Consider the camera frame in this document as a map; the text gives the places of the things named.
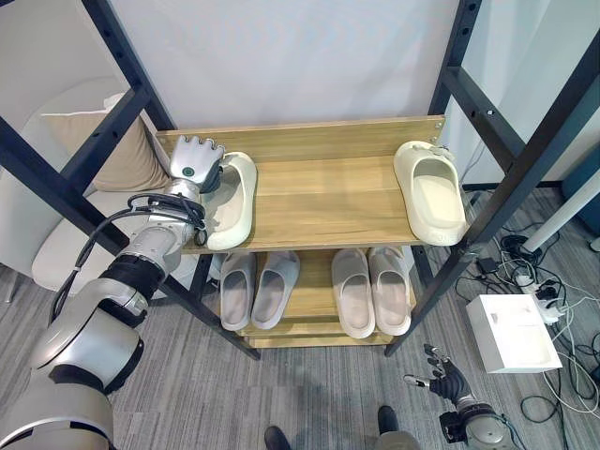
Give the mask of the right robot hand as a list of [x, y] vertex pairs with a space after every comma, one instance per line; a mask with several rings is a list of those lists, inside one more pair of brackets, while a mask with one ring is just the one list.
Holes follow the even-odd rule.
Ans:
[[455, 407], [464, 399], [473, 400], [473, 391], [459, 368], [439, 347], [424, 345], [427, 362], [433, 366], [432, 378], [405, 374], [403, 381], [412, 386], [426, 388], [440, 398], [450, 400]]

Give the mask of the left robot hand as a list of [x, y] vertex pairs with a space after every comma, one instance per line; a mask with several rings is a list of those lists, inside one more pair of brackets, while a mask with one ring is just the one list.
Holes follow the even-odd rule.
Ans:
[[170, 175], [191, 182], [201, 193], [212, 192], [220, 186], [224, 153], [225, 146], [210, 138], [182, 135], [172, 151]]

